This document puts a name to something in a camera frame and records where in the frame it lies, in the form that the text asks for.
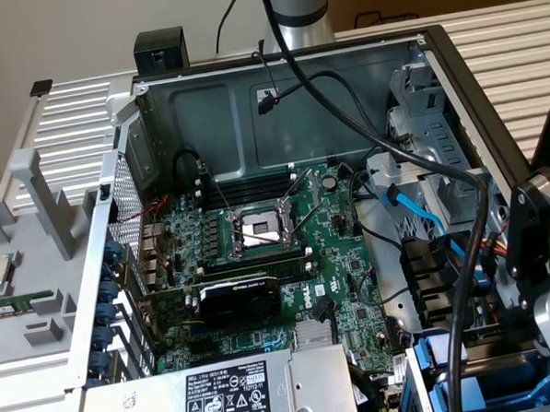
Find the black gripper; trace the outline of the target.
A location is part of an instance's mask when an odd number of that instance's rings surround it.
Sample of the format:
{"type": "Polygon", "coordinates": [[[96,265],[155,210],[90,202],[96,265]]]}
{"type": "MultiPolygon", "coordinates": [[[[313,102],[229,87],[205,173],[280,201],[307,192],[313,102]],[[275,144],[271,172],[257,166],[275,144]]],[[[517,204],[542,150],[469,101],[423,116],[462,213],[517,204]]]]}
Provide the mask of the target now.
{"type": "Polygon", "coordinates": [[[550,169],[542,167],[512,189],[506,269],[519,291],[520,312],[550,290],[550,169]]]}

